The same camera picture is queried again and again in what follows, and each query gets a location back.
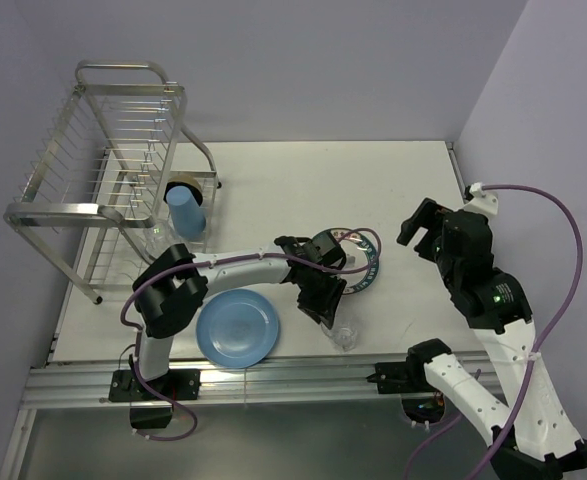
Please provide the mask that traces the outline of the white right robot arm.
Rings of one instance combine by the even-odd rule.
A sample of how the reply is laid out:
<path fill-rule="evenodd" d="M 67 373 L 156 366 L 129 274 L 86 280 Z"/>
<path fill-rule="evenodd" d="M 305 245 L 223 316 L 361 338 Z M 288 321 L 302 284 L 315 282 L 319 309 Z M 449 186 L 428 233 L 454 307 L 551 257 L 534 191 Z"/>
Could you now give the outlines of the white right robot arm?
<path fill-rule="evenodd" d="M 488 355 L 504 398 L 498 400 L 440 339 L 409 348 L 405 378 L 452 401 L 487 445 L 501 479 L 560 479 L 587 468 L 587 439 L 572 424 L 536 344 L 532 310 L 519 281 L 495 267 L 487 214 L 471 201 L 459 210 L 426 198 L 397 242 L 434 263 L 454 307 Z"/>

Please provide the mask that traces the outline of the clear glass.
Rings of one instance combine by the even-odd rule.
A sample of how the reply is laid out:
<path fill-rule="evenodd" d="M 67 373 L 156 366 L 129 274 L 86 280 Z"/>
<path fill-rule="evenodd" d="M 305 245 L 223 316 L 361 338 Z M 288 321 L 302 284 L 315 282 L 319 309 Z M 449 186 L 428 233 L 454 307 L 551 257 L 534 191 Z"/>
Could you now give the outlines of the clear glass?
<path fill-rule="evenodd" d="M 169 247 L 181 242 L 168 220 L 157 220 L 143 230 L 144 248 L 151 261 L 155 261 Z"/>
<path fill-rule="evenodd" d="M 355 349 L 358 340 L 358 330 L 352 325 L 335 323 L 331 328 L 321 326 L 323 334 L 339 353 L 347 353 Z"/>

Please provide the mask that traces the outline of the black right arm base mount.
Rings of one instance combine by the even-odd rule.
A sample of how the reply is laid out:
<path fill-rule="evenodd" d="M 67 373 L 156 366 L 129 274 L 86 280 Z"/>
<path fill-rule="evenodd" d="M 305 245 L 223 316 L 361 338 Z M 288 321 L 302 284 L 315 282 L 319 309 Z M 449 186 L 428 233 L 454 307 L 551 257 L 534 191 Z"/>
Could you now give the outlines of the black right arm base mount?
<path fill-rule="evenodd" d="M 366 381 L 377 388 L 380 395 L 391 394 L 435 394 L 437 389 L 424 379 L 415 377 L 406 362 L 379 362 Z"/>

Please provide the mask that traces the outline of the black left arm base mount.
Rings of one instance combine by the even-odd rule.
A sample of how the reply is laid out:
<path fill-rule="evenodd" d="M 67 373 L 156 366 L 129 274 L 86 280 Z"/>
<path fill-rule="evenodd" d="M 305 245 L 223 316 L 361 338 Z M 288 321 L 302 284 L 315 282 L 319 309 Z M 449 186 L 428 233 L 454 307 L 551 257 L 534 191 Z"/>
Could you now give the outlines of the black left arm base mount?
<path fill-rule="evenodd" d="M 147 384 L 172 400 L 196 400 L 199 395 L 200 371 L 197 369 L 170 369 L 167 374 L 148 380 Z M 108 394 L 110 403 L 140 403 L 157 400 L 135 378 L 131 369 L 116 370 L 111 379 Z M 133 428 L 160 430 L 172 420 L 174 407 L 133 407 L 129 408 L 129 420 Z"/>

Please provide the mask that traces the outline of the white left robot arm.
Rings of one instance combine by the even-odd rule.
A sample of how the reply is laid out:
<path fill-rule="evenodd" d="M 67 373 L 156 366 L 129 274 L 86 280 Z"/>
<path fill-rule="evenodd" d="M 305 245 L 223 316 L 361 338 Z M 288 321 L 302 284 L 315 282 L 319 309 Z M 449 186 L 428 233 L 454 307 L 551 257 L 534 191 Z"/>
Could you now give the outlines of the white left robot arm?
<path fill-rule="evenodd" d="M 346 288 L 338 273 L 346 264 L 347 254 L 329 232 L 312 238 L 280 236 L 256 249 L 230 253 L 169 247 L 132 286 L 132 304 L 143 319 L 132 388 L 145 399 L 164 394 L 174 336 L 186 329 L 206 299 L 229 290 L 290 283 L 299 288 L 298 309 L 332 328 Z"/>

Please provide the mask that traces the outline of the black and tan bowl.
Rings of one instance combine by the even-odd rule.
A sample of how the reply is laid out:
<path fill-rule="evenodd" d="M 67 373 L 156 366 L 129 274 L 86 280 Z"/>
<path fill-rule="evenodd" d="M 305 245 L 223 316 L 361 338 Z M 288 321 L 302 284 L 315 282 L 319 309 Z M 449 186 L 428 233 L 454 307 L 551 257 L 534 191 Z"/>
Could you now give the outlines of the black and tan bowl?
<path fill-rule="evenodd" d="M 191 192 L 198 206 L 202 205 L 204 196 L 201 184 L 194 176 L 185 172 L 173 175 L 168 179 L 163 196 L 164 202 L 167 202 L 169 191 L 180 186 L 187 188 Z"/>

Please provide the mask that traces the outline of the blue plastic cup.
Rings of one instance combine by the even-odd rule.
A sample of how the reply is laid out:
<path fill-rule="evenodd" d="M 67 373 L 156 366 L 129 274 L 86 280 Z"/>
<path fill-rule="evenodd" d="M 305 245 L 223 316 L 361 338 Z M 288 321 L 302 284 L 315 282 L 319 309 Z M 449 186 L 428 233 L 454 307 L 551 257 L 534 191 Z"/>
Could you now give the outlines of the blue plastic cup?
<path fill-rule="evenodd" d="M 206 218 L 191 190 L 174 186 L 167 192 L 166 202 L 177 234 L 188 240 L 199 239 L 206 228 Z"/>

